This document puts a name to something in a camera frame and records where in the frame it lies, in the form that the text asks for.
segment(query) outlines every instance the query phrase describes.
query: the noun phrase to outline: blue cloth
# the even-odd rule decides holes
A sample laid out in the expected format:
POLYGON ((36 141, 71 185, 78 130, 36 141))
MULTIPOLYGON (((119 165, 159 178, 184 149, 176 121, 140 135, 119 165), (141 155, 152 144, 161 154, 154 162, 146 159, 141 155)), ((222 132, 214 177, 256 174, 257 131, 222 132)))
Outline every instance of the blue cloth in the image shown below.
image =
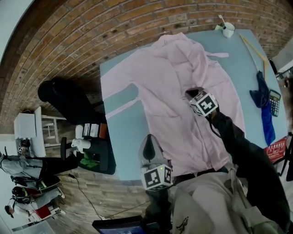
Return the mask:
POLYGON ((256 78, 259 89, 254 91, 250 90, 250 95, 252 100, 255 102, 255 105, 258 108, 261 108, 262 126, 265 134, 266 144, 269 146, 276 139, 271 116, 269 88, 266 85, 266 81, 261 71, 257 73, 256 78))

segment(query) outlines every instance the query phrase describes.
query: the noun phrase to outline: wooden floor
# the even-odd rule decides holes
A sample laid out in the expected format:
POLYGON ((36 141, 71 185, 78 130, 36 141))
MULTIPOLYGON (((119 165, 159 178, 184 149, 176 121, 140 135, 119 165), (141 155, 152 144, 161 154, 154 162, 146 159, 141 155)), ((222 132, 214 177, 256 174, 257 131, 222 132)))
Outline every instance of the wooden floor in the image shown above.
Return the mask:
MULTIPOLYGON (((74 135, 74 129, 65 123, 59 124, 59 132, 68 139, 74 135)), ((47 156, 60 157, 60 148, 47 150, 47 156)), ((73 174, 79 181, 81 190, 92 202, 96 211, 102 217, 107 217, 126 209, 135 207, 148 201, 141 181, 120 181, 118 174, 103 175, 96 172, 77 168, 69 173, 73 174)), ((59 207, 65 211, 65 215, 60 214, 54 219, 48 219, 48 223, 56 234, 96 234, 92 227, 94 220, 100 218, 96 215, 93 207, 78 189, 76 179, 69 176, 59 176, 61 179, 60 188, 65 193, 66 198, 57 198, 59 207)), ((142 215, 148 203, 135 209, 114 215, 111 218, 125 218, 135 215, 142 215)))

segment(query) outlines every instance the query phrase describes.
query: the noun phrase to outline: black chair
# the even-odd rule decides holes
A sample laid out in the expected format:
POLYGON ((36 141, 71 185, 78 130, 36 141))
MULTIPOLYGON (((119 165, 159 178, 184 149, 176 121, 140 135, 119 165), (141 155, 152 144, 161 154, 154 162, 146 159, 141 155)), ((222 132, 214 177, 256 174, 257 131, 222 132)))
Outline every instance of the black chair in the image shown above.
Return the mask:
POLYGON ((277 160, 276 162, 274 162, 274 165, 284 161, 283 164, 283 168, 281 173, 279 173, 279 176, 282 176, 284 173, 284 170, 287 166, 287 162, 289 161, 289 168, 288 168, 288 172, 287 172, 287 176, 286 176, 286 181, 293 181, 293 151, 292 151, 292 147, 293 147, 293 141, 291 139, 289 147, 286 147, 286 151, 285 151, 285 155, 283 158, 277 160))
MULTIPOLYGON (((95 112, 86 94, 72 80, 53 78, 45 81, 38 89, 38 96, 41 101, 49 102, 55 107, 72 125, 95 123, 101 126, 101 124, 107 124, 105 115, 95 112)), ((91 154, 95 160, 99 161, 99 167, 89 168, 79 163, 80 167, 104 174, 114 174, 116 163, 108 131, 106 135, 105 139, 89 138, 94 147, 91 147, 91 150, 85 150, 87 154, 91 154)), ((71 148, 71 144, 67 144, 66 138, 62 138, 61 158, 65 159, 68 148, 71 148)), ((83 154, 77 153, 77 159, 81 161, 83 154)))

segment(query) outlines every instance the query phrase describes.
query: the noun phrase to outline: white cup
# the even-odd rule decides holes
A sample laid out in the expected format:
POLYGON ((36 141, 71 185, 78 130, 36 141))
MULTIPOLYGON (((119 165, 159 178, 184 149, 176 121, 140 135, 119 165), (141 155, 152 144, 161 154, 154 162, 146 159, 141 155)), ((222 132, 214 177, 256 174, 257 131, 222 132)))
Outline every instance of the white cup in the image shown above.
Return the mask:
POLYGON ((223 35, 227 38, 230 38, 235 31, 235 27, 233 24, 226 22, 223 28, 223 35))

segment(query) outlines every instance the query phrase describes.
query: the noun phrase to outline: black sleeve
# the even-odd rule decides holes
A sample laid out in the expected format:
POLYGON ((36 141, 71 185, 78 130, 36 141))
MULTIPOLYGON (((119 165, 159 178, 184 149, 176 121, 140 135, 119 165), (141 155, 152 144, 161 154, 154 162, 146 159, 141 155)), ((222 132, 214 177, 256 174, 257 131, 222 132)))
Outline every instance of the black sleeve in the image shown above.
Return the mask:
POLYGON ((265 217, 279 224, 286 233, 290 225, 289 205, 279 176, 265 151, 245 139, 242 130, 224 114, 218 112, 212 124, 218 129, 233 162, 239 166, 237 175, 248 181, 247 198, 251 205, 257 206, 265 217))

